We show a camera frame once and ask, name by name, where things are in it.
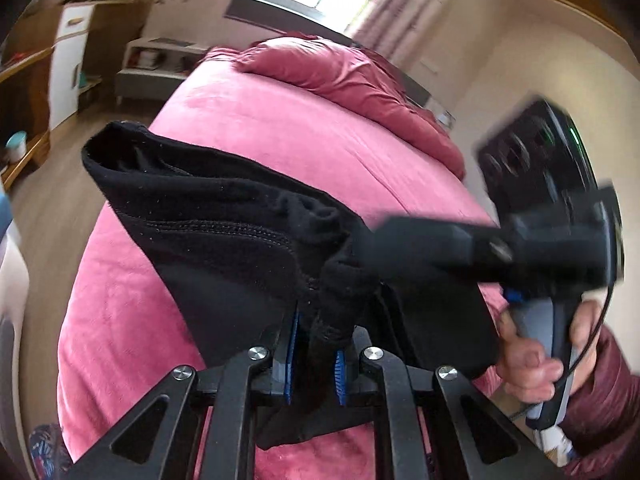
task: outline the maroon sleeve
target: maroon sleeve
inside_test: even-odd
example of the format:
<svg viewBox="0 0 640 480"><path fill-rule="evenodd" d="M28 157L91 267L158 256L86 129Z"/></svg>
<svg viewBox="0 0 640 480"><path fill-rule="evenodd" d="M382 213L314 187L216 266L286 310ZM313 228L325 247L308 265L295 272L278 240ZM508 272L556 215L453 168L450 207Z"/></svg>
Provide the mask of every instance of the maroon sleeve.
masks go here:
<svg viewBox="0 0 640 480"><path fill-rule="evenodd" d="M638 444L640 377L631 374L613 334L602 329L594 373L570 399L564 434L582 457L564 468L572 479L592 480L609 475Z"/></svg>

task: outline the hand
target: hand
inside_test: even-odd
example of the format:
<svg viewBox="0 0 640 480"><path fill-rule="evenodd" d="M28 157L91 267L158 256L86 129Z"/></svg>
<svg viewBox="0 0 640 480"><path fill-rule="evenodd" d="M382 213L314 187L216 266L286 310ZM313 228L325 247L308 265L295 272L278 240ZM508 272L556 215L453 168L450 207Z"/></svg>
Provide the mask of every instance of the hand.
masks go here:
<svg viewBox="0 0 640 480"><path fill-rule="evenodd" d="M571 324L570 338L574 347L582 351L591 330L600 317L602 306L589 300L580 304ZM553 383L563 373L562 363L545 355L545 349L539 341L519 337L516 326L507 311L500 316L498 323L501 349L497 365L498 375L505 382L504 389L522 402L537 404L550 400L555 393ZM575 369L571 393L579 390L593 373L596 365L596 336L589 353Z"/></svg>

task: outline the pink pillow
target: pink pillow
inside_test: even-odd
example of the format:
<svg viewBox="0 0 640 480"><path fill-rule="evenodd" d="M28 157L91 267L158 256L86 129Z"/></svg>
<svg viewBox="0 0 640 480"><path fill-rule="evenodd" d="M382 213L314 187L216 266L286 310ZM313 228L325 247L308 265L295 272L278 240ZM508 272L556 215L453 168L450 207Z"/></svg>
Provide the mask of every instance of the pink pillow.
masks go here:
<svg viewBox="0 0 640 480"><path fill-rule="evenodd" d="M329 40L275 38L245 50L234 60L252 72L292 84L381 124L444 164L462 179L460 150L404 102L397 82L364 52Z"/></svg>

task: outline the black pants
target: black pants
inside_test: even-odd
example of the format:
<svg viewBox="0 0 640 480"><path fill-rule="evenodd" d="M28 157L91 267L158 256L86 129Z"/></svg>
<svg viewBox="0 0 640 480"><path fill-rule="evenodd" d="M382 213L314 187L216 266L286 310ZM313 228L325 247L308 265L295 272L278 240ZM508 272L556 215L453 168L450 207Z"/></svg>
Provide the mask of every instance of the black pants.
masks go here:
<svg viewBox="0 0 640 480"><path fill-rule="evenodd" d="M252 160L113 122L87 142L82 161L171 292L207 366L254 346L298 309L313 384L293 412L271 414L261 447L370 420L332 393L335 351L356 324L376 345L426 368L460 361L464 346L446 348L456 338L443 334L493 331L477 286L440 278L398 294L359 266L353 238L367 228L356 213ZM451 317L456 301L477 304L480 314ZM466 371L475 376L490 364Z"/></svg>

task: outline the silver bolt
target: silver bolt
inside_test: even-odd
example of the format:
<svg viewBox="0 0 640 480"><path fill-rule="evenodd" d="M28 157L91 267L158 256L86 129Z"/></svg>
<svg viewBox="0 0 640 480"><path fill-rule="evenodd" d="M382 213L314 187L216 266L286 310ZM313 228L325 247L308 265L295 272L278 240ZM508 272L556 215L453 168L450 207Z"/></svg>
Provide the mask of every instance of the silver bolt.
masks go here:
<svg viewBox="0 0 640 480"><path fill-rule="evenodd" d="M176 381L183 381L193 375L193 368L187 365L180 365L174 368L171 375L174 376Z"/></svg>
<svg viewBox="0 0 640 480"><path fill-rule="evenodd" d="M438 368L438 376L443 381L453 381L458 377L458 371L453 366L441 366Z"/></svg>
<svg viewBox="0 0 640 480"><path fill-rule="evenodd" d="M259 361L269 355L269 351L264 346L254 346L249 348L249 359L251 361Z"/></svg>
<svg viewBox="0 0 640 480"><path fill-rule="evenodd" d="M513 261L513 251L511 248L500 238L494 238L489 242L489 247L498 258L504 263L510 264Z"/></svg>
<svg viewBox="0 0 640 480"><path fill-rule="evenodd" d="M382 356L384 354L385 353L382 351L382 348L378 348L377 346L370 346L364 349L364 357L370 359L371 361L382 359Z"/></svg>

